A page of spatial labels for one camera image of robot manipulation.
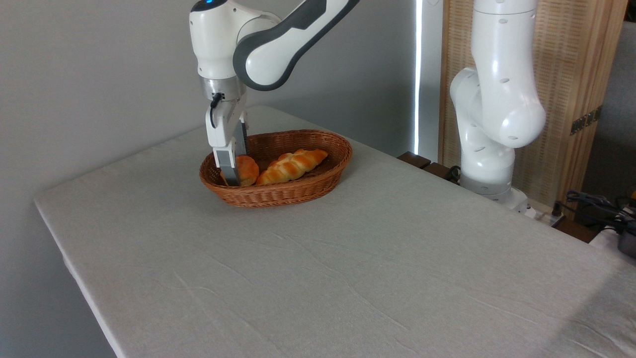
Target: table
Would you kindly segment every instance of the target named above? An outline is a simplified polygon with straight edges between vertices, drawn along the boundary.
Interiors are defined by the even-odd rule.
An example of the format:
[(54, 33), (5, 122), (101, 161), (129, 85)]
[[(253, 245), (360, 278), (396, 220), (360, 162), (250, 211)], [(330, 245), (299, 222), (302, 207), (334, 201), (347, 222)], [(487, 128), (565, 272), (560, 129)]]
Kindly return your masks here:
[(636, 268), (351, 144), (337, 188), (294, 206), (208, 191), (203, 128), (35, 201), (118, 357), (636, 356)]

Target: croissant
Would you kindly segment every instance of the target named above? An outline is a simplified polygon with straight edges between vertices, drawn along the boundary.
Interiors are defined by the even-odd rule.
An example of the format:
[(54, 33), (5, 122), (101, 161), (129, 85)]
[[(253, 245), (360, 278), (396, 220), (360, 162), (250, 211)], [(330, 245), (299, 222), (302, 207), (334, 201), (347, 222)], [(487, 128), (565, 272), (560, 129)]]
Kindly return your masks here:
[(284, 183), (298, 179), (306, 172), (313, 170), (326, 157), (327, 152), (322, 149), (299, 149), (294, 154), (285, 153), (262, 172), (256, 180), (256, 185)]
[[(248, 187), (254, 184), (258, 178), (258, 173), (260, 173), (256, 161), (248, 155), (240, 155), (237, 157), (237, 171), (238, 180), (240, 180), (240, 186), (242, 187)], [(223, 173), (221, 173), (221, 176), (223, 180), (225, 180)]]

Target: robotic arm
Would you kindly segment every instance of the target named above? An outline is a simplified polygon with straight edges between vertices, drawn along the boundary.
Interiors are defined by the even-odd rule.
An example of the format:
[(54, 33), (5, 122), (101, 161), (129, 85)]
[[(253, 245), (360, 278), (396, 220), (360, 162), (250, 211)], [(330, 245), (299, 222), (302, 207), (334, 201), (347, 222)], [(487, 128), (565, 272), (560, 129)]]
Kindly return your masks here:
[(475, 68), (453, 79), (462, 148), (461, 185), (525, 213), (527, 197), (512, 188), (514, 148), (533, 142), (546, 113), (532, 67), (538, 0), (475, 0), (471, 52)]
[(208, 142), (229, 185), (239, 184), (235, 158), (247, 153), (245, 85), (279, 88), (300, 57), (358, 2), (305, 0), (283, 21), (233, 0), (200, 0), (192, 7), (192, 47), (204, 96), (211, 100)]

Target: black cable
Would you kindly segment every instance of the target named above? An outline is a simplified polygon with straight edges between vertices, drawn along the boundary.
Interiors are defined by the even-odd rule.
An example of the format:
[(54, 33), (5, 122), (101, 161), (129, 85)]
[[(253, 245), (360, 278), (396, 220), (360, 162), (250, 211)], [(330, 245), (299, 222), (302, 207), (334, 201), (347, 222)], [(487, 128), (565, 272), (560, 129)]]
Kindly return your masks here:
[(583, 203), (589, 206), (593, 206), (597, 210), (604, 211), (613, 216), (619, 216), (624, 219), (624, 216), (627, 215), (629, 217), (633, 217), (631, 213), (622, 210), (621, 208), (617, 208), (612, 203), (607, 200), (604, 196), (600, 195), (590, 195), (584, 192), (578, 192), (576, 190), (570, 190), (566, 194), (568, 203)]
[(584, 218), (587, 218), (588, 220), (596, 221), (596, 222), (598, 222), (600, 224), (605, 224), (606, 226), (615, 227), (616, 229), (620, 229), (621, 231), (625, 230), (627, 228), (627, 225), (624, 224), (622, 220), (620, 220), (620, 221), (617, 221), (617, 220), (608, 221), (608, 220), (605, 220), (605, 219), (602, 219), (602, 218), (597, 218), (597, 217), (591, 216), (591, 215), (589, 215), (587, 213), (584, 213), (582, 211), (570, 208), (569, 206), (566, 206), (565, 204), (563, 204), (560, 201), (556, 201), (555, 204), (559, 204), (561, 206), (561, 208), (568, 209), (568, 210), (572, 211), (573, 213), (576, 213), (578, 215), (581, 215)]
[(214, 125), (214, 120), (212, 119), (212, 112), (214, 112), (216, 106), (219, 104), (219, 102), (221, 102), (222, 99), (222, 93), (215, 93), (214, 96), (212, 96), (212, 102), (210, 102), (210, 124), (212, 125), (212, 128), (216, 128), (216, 126)]
[(462, 168), (460, 168), (459, 166), (452, 166), (450, 167), (450, 171), (448, 172), (448, 175), (450, 176), (450, 179), (453, 179), (456, 182), (459, 182), (459, 176), (461, 171), (462, 171)]
[(629, 217), (636, 219), (636, 213), (630, 213), (629, 211), (625, 210), (625, 209), (621, 209), (621, 211), (625, 214), (628, 215)]

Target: bamboo panel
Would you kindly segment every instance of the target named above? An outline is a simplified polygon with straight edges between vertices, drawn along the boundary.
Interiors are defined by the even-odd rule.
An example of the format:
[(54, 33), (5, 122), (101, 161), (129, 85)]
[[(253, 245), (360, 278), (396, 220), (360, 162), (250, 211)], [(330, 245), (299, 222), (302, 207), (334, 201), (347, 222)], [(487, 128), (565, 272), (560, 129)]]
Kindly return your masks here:
[[(546, 127), (533, 144), (516, 151), (513, 185), (542, 204), (551, 206), (566, 187), (574, 188), (583, 179), (595, 125), (575, 136), (570, 136), (570, 129), (573, 121), (602, 103), (622, 23), (622, 15), (617, 14), (625, 6), (626, 0), (539, 1), (533, 51)], [(448, 90), (453, 77), (474, 64), (472, 14), (473, 0), (445, 3), (439, 153), (446, 166), (460, 162), (457, 120)]]
[[(614, 54), (618, 45), (618, 39), (623, 24), (623, 14), (625, 13), (626, 3), (623, 1), (608, 1), (599, 6), (596, 16), (600, 18), (598, 25), (595, 26), (593, 47), (588, 51), (588, 61), (595, 71), (584, 73), (588, 75), (588, 88), (582, 100), (583, 113), (597, 108), (603, 103), (605, 98), (605, 90), (609, 81)], [(568, 190), (581, 190), (583, 187), (583, 179), (587, 170), (587, 163), (590, 158), (594, 134), (596, 133), (596, 125), (585, 128), (583, 134), (577, 133), (577, 138), (571, 138), (578, 143), (579, 150), (568, 151), (565, 162), (570, 165), (564, 165), (561, 174), (557, 198), (563, 199)]]

